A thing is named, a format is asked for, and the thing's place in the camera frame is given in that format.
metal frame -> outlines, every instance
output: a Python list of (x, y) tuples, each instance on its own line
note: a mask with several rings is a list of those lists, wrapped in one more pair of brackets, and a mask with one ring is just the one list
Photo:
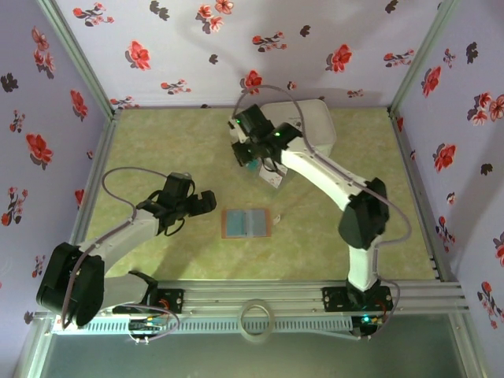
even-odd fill
[[(81, 49), (78, 47), (74, 36), (70, 32), (64, 18), (61, 16), (61, 12), (54, 0), (37, 1), (49, 18), (51, 24), (54, 26), (56, 33), (65, 45), (65, 48), (102, 107), (102, 110), (110, 118), (110, 122), (106, 125), (102, 134), (90, 179), (87, 183), (86, 200), (72, 233), (71, 242), (79, 243), (84, 240), (91, 221), (93, 208), (98, 197), (101, 176), (108, 160), (114, 133), (117, 129), (119, 114), (113, 117), (113, 112), (101, 85), (96, 79)], [(412, 82), (419, 74), (419, 68), (422, 66), (424, 59), (428, 56), (434, 42), (439, 38), (454, 7), (458, 3), (459, 0), (445, 0), (441, 5), (428, 35), (417, 53), (416, 59), (411, 65), (389, 109), (391, 123), (394, 126), (397, 126), (395, 124), (395, 112), (400, 106), (401, 101), (405, 98)], [(417, 173), (409, 164), (408, 146), (398, 137), (396, 129), (397, 128), (394, 127), (396, 139), (398, 140), (398, 148), (401, 151), (409, 187), (413, 193), (424, 240), (427, 244), (432, 267), (438, 274), (435, 280), (399, 281), (402, 297), (399, 308), (395, 314), (398, 316), (408, 314), (448, 314), (454, 330), (454, 341), (459, 349), (459, 354), (463, 360), (467, 376), (471, 378), (485, 377), (487, 373), (483, 363), (484, 356), (479, 347), (479, 343), (476, 341), (473, 323), (469, 316), (469, 308), (465, 301), (464, 294), (459, 283), (448, 282), (454, 280), (454, 278), (450, 273), (448, 264), (441, 258), (443, 254), (441, 254), (440, 251), (443, 249), (440, 248), (439, 240), (436, 237), (437, 235), (433, 235), (430, 231), (433, 229), (432, 219), (429, 219), (428, 215), (430, 214), (430, 209), (428, 203), (422, 196), (424, 188), (421, 186), (421, 181), (418, 179)], [(181, 318), (184, 323), (190, 324), (191, 322), (195, 322), (199, 324), (200, 327), (193, 330), (190, 326), (187, 326), (187, 331), (192, 333), (205, 333), (208, 331), (207, 327), (209, 324), (214, 324), (212, 327), (215, 327), (216, 322), (219, 320), (236, 319), (243, 303), (256, 298), (267, 301), (272, 311), (278, 316), (277, 318), (286, 322), (285, 324), (287, 324), (287, 326), (284, 329), (285, 332), (294, 332), (295, 327), (297, 327), (296, 324), (299, 324), (300, 320), (309, 322), (310, 326), (312, 321), (315, 325), (320, 326), (320, 324), (323, 324), (324, 319), (334, 320), (339, 318), (343, 320), (341, 324), (345, 324), (344, 320), (348, 319), (350, 315), (355, 316), (358, 314), (325, 313), (321, 291), (322, 287), (343, 285), (343, 281), (282, 280), (178, 280), (160, 283), (160, 287), (176, 287), (185, 290)], [(391, 293), (393, 295), (396, 294), (394, 287), (391, 287)], [(262, 312), (255, 309), (252, 309), (248, 315), (250, 315), (252, 319), (264, 320), (265, 318)], [(124, 316), (112, 316), (110, 313), (102, 313), (97, 316), (92, 323), (105, 325), (90, 326), (88, 329), (79, 330), (78, 333), (103, 335), (106, 334), (107, 331), (111, 331), (110, 326), (107, 324), (111, 324), (111, 322), (117, 323), (118, 321), (125, 321)], [(52, 340), (52, 332), (49, 330), (52, 329), (53, 332), (57, 332), (57, 322), (55, 321), (55, 317), (50, 314), (37, 322), (38, 324), (33, 327), (33, 335), (30, 336), (30, 340), (33, 340), (33, 343), (30, 342), (31, 347), (25, 347), (21, 357), (21, 363), (18, 365), (17, 376), (36, 377), (40, 375), (43, 369), (43, 362), (49, 350), (50, 341)]]
[(438, 9), (438, 13), (435, 16), (435, 19), (432, 22), (432, 25), (429, 28), (424, 41), (420, 45), (420, 48), (417, 51), (417, 55), (413, 59), (413, 63), (409, 67), (406, 77), (402, 81), (401, 86), (399, 87), (397, 93), (394, 96), (394, 99), (392, 100), (392, 113), (397, 111), (397, 109), (401, 105), (402, 100), (410, 91), (413, 81), (417, 78), (418, 75), (420, 75), (420, 68), (424, 64), (425, 59), (431, 53), (435, 42), (443, 33), (444, 28), (447, 26), (448, 21), (453, 15), (453, 12), (459, 2), (460, 0), (444, 0), (441, 3), (441, 6)]

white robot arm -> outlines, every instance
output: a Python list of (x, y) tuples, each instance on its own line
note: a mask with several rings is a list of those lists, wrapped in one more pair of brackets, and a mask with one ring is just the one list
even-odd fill
[[(305, 142), (298, 137), (288, 143), (287, 149), (282, 150), (281, 164), (304, 176), (315, 186), (319, 187), (327, 194), (332, 201), (341, 209), (350, 203), (350, 196), (357, 196), (361, 191), (348, 183), (341, 176), (327, 169), (318, 160), (310, 157)], [(365, 186), (366, 181), (352, 172), (346, 171), (348, 176), (361, 185)], [(376, 282), (375, 274), (372, 271), (372, 259), (374, 246), (381, 240), (378, 235), (366, 248), (355, 248), (349, 245), (350, 250), (350, 271), (348, 272), (348, 281), (359, 291), (367, 291)]]
[[(274, 128), (257, 105), (232, 117), (228, 123), (236, 159), (245, 165), (254, 159), (271, 159), (292, 169), (327, 194), (343, 211), (339, 234), (348, 244), (350, 271), (347, 278), (349, 299), (358, 306), (374, 300), (380, 282), (373, 271), (375, 245), (380, 242), (389, 219), (388, 207), (352, 183), (359, 183), (382, 197), (385, 185), (379, 179), (369, 182), (338, 166), (334, 161), (322, 164), (310, 153), (302, 133), (290, 124)], [(328, 166), (336, 166), (347, 178)]]
[[(203, 191), (201, 199), (194, 192), (195, 183), (188, 174), (171, 173), (164, 188), (140, 202), (132, 218), (118, 227), (80, 245), (57, 246), (40, 284), (37, 303), (78, 326), (87, 324), (101, 309), (125, 303), (158, 306), (156, 280), (136, 271), (113, 278), (105, 278), (105, 274), (138, 245), (161, 233), (170, 236), (178, 232), (186, 216), (215, 209), (212, 191)], [(177, 221), (180, 226), (168, 233)], [(71, 295), (66, 305), (67, 287), (71, 287)]]

floral wallpaper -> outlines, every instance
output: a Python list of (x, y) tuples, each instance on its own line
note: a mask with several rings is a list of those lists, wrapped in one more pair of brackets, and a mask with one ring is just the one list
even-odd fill
[(46, 263), (85, 200), (106, 116), (36, 2), (2, 3), (0, 44), (0, 376), (11, 377)]
[(502, 20), (499, 0), (461, 0), (397, 114), (495, 377), (504, 376)]
[[(123, 108), (126, 98), (230, 106), (259, 82), (330, 106), (388, 106), (439, 2), (56, 1), (111, 105)], [(262, 91), (246, 101), (280, 99)]]

cable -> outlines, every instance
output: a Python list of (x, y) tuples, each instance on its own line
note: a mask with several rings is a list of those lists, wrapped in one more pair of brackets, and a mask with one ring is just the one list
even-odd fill
[(179, 317), (176, 315), (176, 313), (174, 313), (170, 309), (162, 309), (161, 307), (146, 306), (146, 305), (137, 305), (135, 303), (126, 303), (126, 304), (123, 304), (121, 306), (135, 307), (137, 309), (152, 309), (153, 311), (159, 311), (159, 312), (165, 313), (167, 315), (173, 315), (175, 317), (175, 320), (176, 320), (176, 326), (175, 327), (173, 327), (172, 329), (169, 329), (168, 328), (169, 320), (167, 319), (166, 320), (166, 326), (165, 326), (166, 329), (167, 329), (166, 332), (163, 332), (161, 334), (157, 334), (155, 336), (146, 337), (144, 340), (142, 340), (140, 338), (135, 339), (135, 338), (133, 338), (132, 334), (129, 333), (129, 337), (131, 337), (137, 343), (147, 344), (149, 341), (154, 341), (156, 339), (160, 339), (161, 337), (165, 337), (165, 336), (168, 336), (168, 335), (172, 334), (174, 331), (176, 331), (180, 327), (180, 319), (179, 319)]
[(239, 105), (241, 104), (241, 102), (245, 98), (245, 96), (247, 96), (250, 93), (250, 91), (252, 91), (254, 89), (259, 89), (259, 88), (267, 88), (267, 89), (273, 89), (274, 91), (279, 91), (281, 93), (286, 94), (288, 96), (288, 98), (291, 99), (291, 101), (294, 103), (294, 106), (298, 110), (299, 118), (300, 118), (300, 121), (301, 121), (302, 138), (305, 141), (306, 148), (308, 149), (308, 151), (310, 152), (310, 154), (313, 156), (313, 158), (315, 160), (318, 160), (327, 169), (332, 170), (337, 175), (339, 175), (342, 178), (344, 178), (344, 180), (347, 181), (350, 185), (354, 185), (357, 189), (360, 189), (361, 191), (364, 191), (364, 192), (368, 193), (369, 195), (372, 195), (374, 198), (378, 199), (379, 201), (381, 201), (385, 205), (387, 205), (387, 206), (391, 207), (392, 209), (394, 209), (399, 214), (399, 216), (401, 216), (401, 218), (404, 220), (404, 223), (406, 225), (406, 233), (402, 237), (397, 238), (397, 239), (385, 240), (385, 241), (378, 242), (377, 244), (375, 244), (375, 247), (374, 247), (374, 250), (373, 250), (373, 273), (375, 273), (376, 278), (378, 280), (381, 280), (381, 281), (387, 283), (387, 284), (395, 286), (396, 289), (397, 289), (397, 299), (395, 301), (395, 304), (392, 307), (392, 310), (389, 313), (388, 318), (385, 320), (385, 322), (383, 323), (383, 325), (378, 329), (378, 331), (375, 332), (374, 335), (376, 335), (376, 333), (379, 333), (381, 330), (383, 330), (383, 328), (385, 327), (385, 325), (388, 323), (388, 321), (390, 320), (390, 318), (394, 314), (394, 311), (397, 308), (397, 305), (399, 303), (399, 299), (401, 297), (401, 289), (399, 288), (399, 285), (397, 285), (397, 283), (394, 282), (394, 281), (392, 281), (392, 280), (385, 280), (377, 272), (377, 265), (378, 265), (377, 258), (378, 258), (379, 248), (381, 246), (392, 246), (392, 245), (395, 245), (395, 244), (403, 243), (407, 239), (409, 239), (410, 236), (411, 236), (411, 233), (412, 233), (412, 228), (411, 228), (410, 220), (408, 219), (408, 217), (406, 216), (406, 214), (404, 214), (404, 212), (401, 209), (399, 209), (394, 203), (390, 202), (387, 198), (379, 195), (378, 193), (372, 191), (371, 189), (369, 189), (369, 188), (361, 185), (357, 181), (354, 181), (345, 172), (343, 172), (341, 169), (339, 169), (337, 166), (335, 166), (330, 159), (327, 159), (326, 157), (320, 156), (318, 154), (318, 152), (315, 149), (315, 147), (313, 147), (309, 143), (308, 136), (306, 134), (305, 117), (304, 117), (304, 115), (302, 113), (301, 107), (299, 106), (299, 104), (295, 100), (295, 98), (292, 97), (292, 95), (290, 93), (288, 93), (287, 91), (284, 91), (282, 88), (278, 88), (278, 87), (275, 87), (274, 85), (268, 85), (268, 84), (262, 84), (262, 85), (257, 85), (255, 87), (247, 88), (247, 90), (244, 91), (239, 96), (238, 101), (236, 102), (235, 108), (233, 109), (232, 118), (235, 118), (236, 112), (238, 111), (238, 108), (239, 108)]
[(104, 240), (107, 240), (110, 236), (113, 236), (113, 235), (117, 234), (119, 231), (125, 229), (127, 226), (129, 226), (130, 224), (132, 224), (133, 221), (136, 219), (137, 209), (136, 209), (135, 205), (133, 205), (128, 200), (126, 200), (124, 198), (121, 198), (121, 197), (113, 194), (109, 190), (109, 188), (106, 186), (106, 183), (105, 183), (106, 178), (108, 177), (109, 174), (111, 174), (113, 172), (116, 172), (116, 171), (125, 170), (125, 169), (137, 170), (137, 171), (142, 171), (142, 172), (149, 172), (149, 173), (153, 173), (155, 175), (158, 175), (158, 176), (161, 176), (161, 177), (164, 177), (164, 178), (167, 177), (163, 173), (160, 173), (160, 172), (157, 172), (157, 171), (153, 171), (151, 169), (140, 168), (140, 167), (119, 167), (119, 168), (114, 168), (114, 169), (110, 169), (108, 172), (106, 172), (102, 176), (102, 188), (105, 191), (105, 193), (107, 193), (110, 197), (116, 199), (117, 201), (120, 201), (120, 202), (123, 202), (123, 203), (126, 203), (127, 205), (129, 205), (132, 208), (132, 215), (130, 216), (130, 218), (126, 222), (124, 222), (120, 226), (114, 228), (112, 231), (107, 232), (106, 234), (104, 234), (103, 236), (101, 236), (100, 238), (98, 238), (93, 244), (91, 244), (80, 255), (80, 257), (77, 260), (75, 266), (73, 267), (72, 273), (70, 274), (69, 284), (66, 287), (65, 298), (63, 299), (63, 306), (61, 307), (61, 326), (63, 327), (63, 329), (66, 329), (72, 323), (72, 321), (68, 321), (67, 323), (65, 323), (65, 320), (66, 320), (67, 312), (69, 310), (70, 298), (72, 297), (73, 284), (75, 283), (75, 280), (77, 278), (77, 273), (79, 272), (80, 266), (84, 262), (84, 259), (88, 256), (88, 254), (90, 252), (92, 252), (96, 248), (96, 246), (98, 246), (99, 244), (101, 244)]

white container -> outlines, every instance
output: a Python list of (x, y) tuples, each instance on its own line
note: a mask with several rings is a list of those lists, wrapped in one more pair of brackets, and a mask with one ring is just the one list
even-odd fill
[[(336, 143), (336, 130), (328, 107), (318, 99), (298, 101), (298, 104), (305, 117), (306, 136), (310, 144), (328, 157)], [(266, 104), (261, 111), (275, 127), (287, 122), (301, 130), (301, 119), (293, 102)]]

